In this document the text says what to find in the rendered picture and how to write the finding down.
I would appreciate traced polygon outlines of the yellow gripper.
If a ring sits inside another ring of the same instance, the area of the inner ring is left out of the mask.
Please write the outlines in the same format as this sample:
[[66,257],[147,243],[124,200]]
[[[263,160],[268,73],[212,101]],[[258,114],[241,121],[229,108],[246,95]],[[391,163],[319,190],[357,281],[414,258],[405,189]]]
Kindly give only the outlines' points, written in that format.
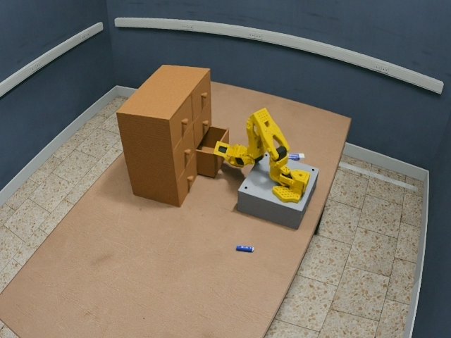
[[[244,166],[237,165],[234,156],[242,153],[245,150],[247,150],[247,148],[242,145],[234,144],[233,146],[230,146],[229,144],[224,144],[222,142],[217,141],[216,147],[214,149],[214,154],[223,156],[224,159],[226,159],[230,165],[233,165],[233,166],[239,167],[239,168],[243,168]],[[229,158],[229,157],[227,157],[227,155],[229,155],[231,157]]]

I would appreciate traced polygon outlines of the blue cylindrical battery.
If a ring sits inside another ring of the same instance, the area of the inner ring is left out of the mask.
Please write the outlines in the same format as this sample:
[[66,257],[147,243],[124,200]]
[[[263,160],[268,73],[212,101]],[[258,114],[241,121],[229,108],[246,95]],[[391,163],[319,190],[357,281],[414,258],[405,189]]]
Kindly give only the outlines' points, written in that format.
[[254,247],[250,247],[250,246],[239,246],[239,245],[237,245],[236,250],[240,250],[240,251],[251,251],[251,252],[253,252]]

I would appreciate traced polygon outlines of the brown chest of drawers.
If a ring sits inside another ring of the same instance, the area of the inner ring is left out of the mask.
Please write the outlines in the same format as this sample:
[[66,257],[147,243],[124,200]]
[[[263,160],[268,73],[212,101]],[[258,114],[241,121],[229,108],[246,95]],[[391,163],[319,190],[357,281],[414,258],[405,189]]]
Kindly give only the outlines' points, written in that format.
[[[178,179],[186,166],[177,179],[174,151],[191,126],[194,132],[197,117],[194,119],[192,92],[207,73],[211,104],[209,68],[162,65],[116,111],[125,162],[135,196],[182,206]],[[192,100],[192,124],[173,150],[171,118],[189,95]]]

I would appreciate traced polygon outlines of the blue and white eraser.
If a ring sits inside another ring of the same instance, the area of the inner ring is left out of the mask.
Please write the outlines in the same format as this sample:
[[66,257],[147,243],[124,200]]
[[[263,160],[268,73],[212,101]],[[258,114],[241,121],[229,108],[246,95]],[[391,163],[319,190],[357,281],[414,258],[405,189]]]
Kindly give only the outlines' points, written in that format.
[[288,158],[294,161],[304,161],[304,154],[288,154]]

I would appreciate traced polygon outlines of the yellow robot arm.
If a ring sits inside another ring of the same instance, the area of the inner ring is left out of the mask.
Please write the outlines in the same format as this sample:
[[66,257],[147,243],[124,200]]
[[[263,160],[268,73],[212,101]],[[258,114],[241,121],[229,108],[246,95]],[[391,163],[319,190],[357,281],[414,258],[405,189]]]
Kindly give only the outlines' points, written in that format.
[[[257,127],[256,132],[254,131],[254,126]],[[298,203],[309,173],[303,170],[290,171],[285,166],[288,163],[287,152],[290,151],[290,147],[266,108],[250,115],[250,118],[247,120],[246,130],[249,146],[247,146],[246,151],[234,156],[237,165],[246,166],[258,163],[264,158],[267,150],[270,155],[269,176],[272,180],[282,185],[282,187],[273,187],[272,193],[284,203],[291,201]],[[273,139],[280,145],[277,149],[273,145]],[[290,186],[290,188],[283,186]]]

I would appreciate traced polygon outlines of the wooden drawer front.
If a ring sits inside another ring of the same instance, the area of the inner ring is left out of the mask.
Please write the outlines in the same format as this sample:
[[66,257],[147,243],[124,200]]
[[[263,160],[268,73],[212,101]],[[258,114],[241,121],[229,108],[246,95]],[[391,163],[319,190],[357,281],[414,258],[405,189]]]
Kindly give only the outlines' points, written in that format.
[[180,204],[182,204],[186,194],[188,193],[194,179],[197,176],[196,158],[195,153],[193,153],[190,161],[186,165],[183,173],[178,179],[178,190],[180,195]]
[[[206,93],[205,93],[206,92]],[[204,98],[205,99],[204,99]],[[210,81],[207,73],[203,80],[197,85],[192,92],[194,119],[197,117],[205,103],[210,98]]]
[[[183,124],[184,123],[184,124]],[[175,115],[171,118],[171,132],[173,150],[181,140],[188,127],[192,124],[192,100],[191,96],[185,100]]]
[[181,172],[183,171],[193,152],[194,152],[194,132],[193,126],[191,126],[190,129],[187,131],[186,135],[183,137],[182,141],[179,143],[176,150],[174,151],[177,179],[179,178]]
[[229,144],[229,131],[210,126],[196,149],[198,174],[215,177],[218,173],[225,159],[214,154],[217,141]]
[[202,109],[201,113],[197,116],[194,121],[194,134],[195,134],[195,144],[196,147],[204,133],[207,131],[211,124],[211,104],[210,101],[207,102],[206,106]]

